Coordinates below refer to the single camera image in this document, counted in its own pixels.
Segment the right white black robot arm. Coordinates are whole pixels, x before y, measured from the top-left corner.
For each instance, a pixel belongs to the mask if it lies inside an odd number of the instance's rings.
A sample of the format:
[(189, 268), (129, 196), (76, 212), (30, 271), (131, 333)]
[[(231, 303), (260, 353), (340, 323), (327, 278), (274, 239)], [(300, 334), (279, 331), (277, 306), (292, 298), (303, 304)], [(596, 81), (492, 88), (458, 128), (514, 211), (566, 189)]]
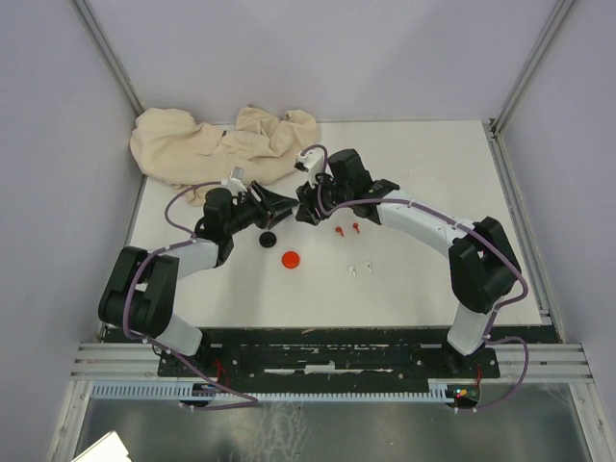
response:
[(342, 209), (359, 218), (402, 232), (444, 256), (450, 285), (458, 301), (448, 347), (441, 354), (443, 368), (463, 376), (476, 365), (476, 352), (488, 336), (502, 307), (517, 302), (514, 285), (528, 293), (521, 265), (501, 223), (440, 212), (386, 179), (374, 180), (359, 153), (344, 149), (333, 155), (321, 144), (300, 151), (295, 168), (307, 176), (296, 195), (298, 221), (317, 225)]

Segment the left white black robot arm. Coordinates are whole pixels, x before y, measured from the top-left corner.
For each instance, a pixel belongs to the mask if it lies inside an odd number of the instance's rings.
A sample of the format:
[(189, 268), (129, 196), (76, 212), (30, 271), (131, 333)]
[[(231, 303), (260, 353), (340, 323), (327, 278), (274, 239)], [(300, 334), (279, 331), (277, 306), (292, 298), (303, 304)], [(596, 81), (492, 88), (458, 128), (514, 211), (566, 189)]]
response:
[(235, 234), (252, 225), (270, 230), (297, 205), (256, 182), (241, 187), (224, 181), (206, 193), (202, 217), (187, 240), (153, 251), (122, 248), (99, 301), (99, 319), (129, 339), (150, 340), (180, 354), (184, 369), (204, 374), (212, 367), (213, 352), (203, 332), (174, 313), (177, 282), (223, 265)]

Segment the black earbud charging case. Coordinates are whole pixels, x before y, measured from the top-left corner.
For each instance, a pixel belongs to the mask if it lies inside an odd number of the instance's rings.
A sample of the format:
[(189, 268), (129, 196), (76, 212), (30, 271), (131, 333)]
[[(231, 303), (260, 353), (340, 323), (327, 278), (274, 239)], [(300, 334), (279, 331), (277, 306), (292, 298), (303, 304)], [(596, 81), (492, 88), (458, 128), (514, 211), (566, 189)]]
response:
[(259, 245), (263, 248), (272, 248), (277, 244), (277, 237), (271, 231), (265, 231), (259, 236)]

